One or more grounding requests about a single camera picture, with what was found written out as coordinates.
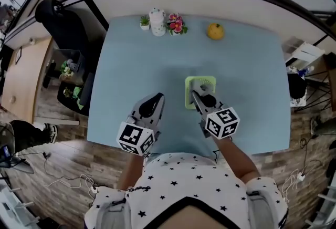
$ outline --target potted plant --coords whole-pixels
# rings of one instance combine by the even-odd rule
[[[140,27],[142,30],[149,30],[149,18],[147,15],[140,17]]]
[[[167,21],[167,29],[169,34],[172,36],[182,35],[187,33],[188,28],[185,26],[183,18],[178,14],[169,15],[169,20]]]

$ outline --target white cable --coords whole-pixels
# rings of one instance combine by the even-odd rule
[[[286,203],[289,203],[289,199],[287,198],[287,192],[288,192],[289,188],[292,187],[293,190],[294,190],[294,187],[295,187],[295,190],[298,188],[298,176],[299,176],[299,170],[295,169],[292,173],[290,173],[289,178],[287,178],[286,181],[284,182],[284,184],[282,185],[282,196],[285,198]],[[290,180],[290,185],[286,189],[284,189],[285,184],[289,180]]]
[[[49,186],[53,185],[53,184],[56,183],[56,182],[60,182],[60,183],[64,184],[65,186],[67,186],[67,187],[69,187],[69,188],[71,188],[71,189],[79,189],[79,188],[82,187],[82,183],[81,183],[81,181],[80,181],[80,180],[82,179],[82,176],[85,176],[85,177],[86,177],[86,178],[85,178],[85,184],[86,184],[86,187],[89,188],[89,191],[88,191],[89,196],[90,196],[92,199],[94,199],[94,197],[92,197],[91,194],[90,194],[90,190],[91,190],[91,188],[93,187],[93,184],[94,184],[95,182],[93,181],[92,178],[86,176],[85,174],[81,174],[81,175],[80,175],[80,177],[79,177],[79,186],[78,186],[78,187],[72,187],[72,186],[68,185],[67,183],[65,183],[65,182],[63,182],[63,181],[61,181],[61,180],[55,180],[54,182],[51,182],[49,185],[44,185],[44,186],[45,186],[45,187],[49,187]]]

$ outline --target floor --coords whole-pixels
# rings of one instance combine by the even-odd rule
[[[313,113],[293,113],[291,116],[290,148],[285,151],[253,155],[252,159],[262,175],[276,180],[281,191],[284,181],[290,173],[302,170],[305,151],[300,148],[301,138],[309,139],[309,123]],[[324,111],[322,120],[332,116],[330,111]],[[0,118],[9,121],[13,116],[0,112]],[[25,202],[34,201],[31,211],[41,218],[51,217],[59,224],[67,224],[71,228],[83,228],[83,216],[89,209],[92,198],[88,194],[85,181],[82,187],[70,189],[61,183],[55,183],[55,177],[66,176],[76,178],[86,174],[99,185],[114,187],[125,165],[128,154],[105,145],[86,140],[87,117],[78,116],[80,126],[59,126],[58,138],[55,144],[44,144],[22,153],[50,152],[51,157],[46,161],[41,154],[25,156],[32,164],[35,174],[28,175],[14,169],[6,170],[14,188],[20,187],[18,196]],[[318,193],[323,192],[328,184],[325,171],[329,161],[335,157],[336,150],[329,150],[329,144],[334,136],[320,136],[308,145],[307,171],[305,180],[298,184],[297,190],[289,190],[289,216],[287,229],[302,228],[305,219],[315,212]],[[319,159],[323,167],[316,162]],[[78,186],[79,180],[66,181],[69,185]]]

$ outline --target table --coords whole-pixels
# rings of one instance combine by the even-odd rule
[[[52,55],[52,38],[36,41],[22,47],[22,55],[15,64],[13,52],[6,74],[2,106],[29,123],[52,123],[78,125],[76,120],[62,120],[37,115],[37,101],[41,92],[47,64]]]
[[[139,16],[113,18],[93,85],[88,140],[117,147],[119,125],[141,98],[165,94],[160,146],[151,152],[183,151],[181,140],[213,148],[198,125],[201,116],[184,107],[187,76],[212,75],[222,101],[234,107],[240,126],[234,142],[246,153],[289,147],[290,101],[280,38],[267,30],[228,20],[185,16],[187,34],[155,37]],[[206,36],[209,23],[223,24],[223,40]]]

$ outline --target white star-print shirt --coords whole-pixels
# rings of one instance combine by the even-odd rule
[[[271,178],[244,184],[233,172],[191,153],[166,153],[127,191],[99,187],[88,229],[157,228],[192,205],[228,229],[282,228],[288,208]]]

